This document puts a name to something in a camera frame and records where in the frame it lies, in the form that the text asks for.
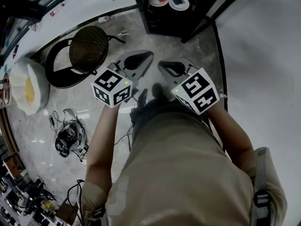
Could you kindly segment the black window frame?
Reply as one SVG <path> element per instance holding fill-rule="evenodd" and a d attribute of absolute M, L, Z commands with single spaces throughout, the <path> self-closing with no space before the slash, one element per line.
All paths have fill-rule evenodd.
<path fill-rule="evenodd" d="M 38 23 L 42 17 L 64 0 L 0 0 L 0 55 L 24 34 L 24 27 Z"/>

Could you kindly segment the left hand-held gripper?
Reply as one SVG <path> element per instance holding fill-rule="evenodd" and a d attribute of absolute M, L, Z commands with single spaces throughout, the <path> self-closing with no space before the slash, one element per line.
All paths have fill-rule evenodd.
<path fill-rule="evenodd" d="M 149 50 L 134 50 L 121 55 L 117 62 L 102 66 L 91 82 L 94 97 L 109 107 L 126 103 L 153 59 L 154 53 Z"/>

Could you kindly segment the black wicker chair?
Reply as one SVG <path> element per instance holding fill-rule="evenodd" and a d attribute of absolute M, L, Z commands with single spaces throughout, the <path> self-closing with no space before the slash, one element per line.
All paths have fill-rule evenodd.
<path fill-rule="evenodd" d="M 58 89 L 67 89 L 79 84 L 91 74 L 96 75 L 96 70 L 107 57 L 111 39 L 126 43 L 116 36 L 107 35 L 97 26 L 84 27 L 74 37 L 56 43 L 49 51 L 45 64 L 45 75 L 49 84 Z M 55 58 L 65 47 L 69 48 L 71 66 L 55 71 Z"/>

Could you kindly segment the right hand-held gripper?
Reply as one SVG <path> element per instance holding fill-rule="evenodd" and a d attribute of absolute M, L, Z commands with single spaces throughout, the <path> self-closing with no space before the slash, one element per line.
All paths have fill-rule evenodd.
<path fill-rule="evenodd" d="M 219 102 L 217 89 L 204 70 L 185 57 L 171 57 L 159 61 L 158 69 L 175 98 L 197 115 Z"/>

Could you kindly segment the black mini fridge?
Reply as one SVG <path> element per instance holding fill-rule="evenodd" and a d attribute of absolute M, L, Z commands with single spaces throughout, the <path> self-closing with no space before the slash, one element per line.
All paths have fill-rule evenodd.
<path fill-rule="evenodd" d="M 148 0 L 135 1 L 148 34 L 179 37 L 182 43 L 186 43 L 214 24 L 236 0 L 224 0 L 211 16 L 207 16 L 207 13 L 217 0 L 188 0 L 190 6 L 185 11 L 176 11 L 169 3 L 162 7 L 154 7 Z"/>

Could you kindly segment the person's black trousers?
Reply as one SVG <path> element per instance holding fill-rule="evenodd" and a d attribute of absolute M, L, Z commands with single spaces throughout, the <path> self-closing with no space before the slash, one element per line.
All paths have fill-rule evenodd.
<path fill-rule="evenodd" d="M 211 133 L 213 132 L 209 124 L 209 119 L 205 115 L 197 115 L 189 108 L 185 107 L 177 99 L 168 101 L 167 98 L 153 99 L 143 107 L 132 109 L 130 113 L 131 122 L 133 125 L 132 141 L 135 141 L 138 133 L 145 127 L 145 125 L 155 117 L 165 113 L 183 113 L 198 122 L 202 123 Z"/>

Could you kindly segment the clear bottle with red label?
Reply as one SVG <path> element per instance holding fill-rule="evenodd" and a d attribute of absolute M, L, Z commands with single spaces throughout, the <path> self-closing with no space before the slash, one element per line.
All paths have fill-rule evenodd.
<path fill-rule="evenodd" d="M 59 5 L 57 5 L 55 8 L 53 8 L 53 10 L 50 12 L 50 16 L 55 16 L 62 8 L 64 8 L 65 4 L 64 3 L 60 3 Z"/>

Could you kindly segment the white flower-shaped cushion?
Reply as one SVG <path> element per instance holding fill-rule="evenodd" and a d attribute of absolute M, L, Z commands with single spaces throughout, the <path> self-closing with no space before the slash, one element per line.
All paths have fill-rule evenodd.
<path fill-rule="evenodd" d="M 23 57 L 12 66 L 9 80 L 12 97 L 27 115 L 36 114 L 46 106 L 50 84 L 42 65 Z"/>

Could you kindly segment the person's left forearm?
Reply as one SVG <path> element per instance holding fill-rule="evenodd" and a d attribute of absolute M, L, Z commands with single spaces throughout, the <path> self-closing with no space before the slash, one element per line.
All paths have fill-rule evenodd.
<path fill-rule="evenodd" d="M 87 153 L 85 182 L 95 184 L 106 194 L 112 186 L 111 166 L 118 112 L 119 106 L 104 106 Z"/>

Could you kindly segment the person's beige shirt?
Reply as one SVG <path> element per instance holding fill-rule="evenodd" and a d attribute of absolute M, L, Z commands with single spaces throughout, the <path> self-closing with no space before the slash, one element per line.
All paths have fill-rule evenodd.
<path fill-rule="evenodd" d="M 138 133 L 108 194 L 82 187 L 87 226 L 251 226 L 270 207 L 263 226 L 282 226 L 285 193 L 270 150 L 256 149 L 238 168 L 202 123 L 165 113 Z"/>

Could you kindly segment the person's right forearm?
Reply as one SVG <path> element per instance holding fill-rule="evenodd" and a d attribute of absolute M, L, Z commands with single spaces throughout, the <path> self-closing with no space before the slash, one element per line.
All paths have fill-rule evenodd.
<path fill-rule="evenodd" d="M 242 168 L 254 152 L 249 136 L 221 106 L 215 104 L 206 111 L 231 161 Z"/>

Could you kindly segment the wooden stand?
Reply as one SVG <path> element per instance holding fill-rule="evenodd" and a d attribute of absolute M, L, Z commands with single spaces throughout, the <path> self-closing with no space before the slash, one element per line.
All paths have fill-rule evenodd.
<path fill-rule="evenodd" d="M 73 225 L 77 214 L 75 211 L 78 211 L 78 205 L 75 203 L 74 205 L 69 204 L 69 201 L 67 198 L 62 202 L 60 207 L 55 213 L 55 216 L 59 218 L 60 220 L 64 221 L 65 223 L 69 225 Z"/>

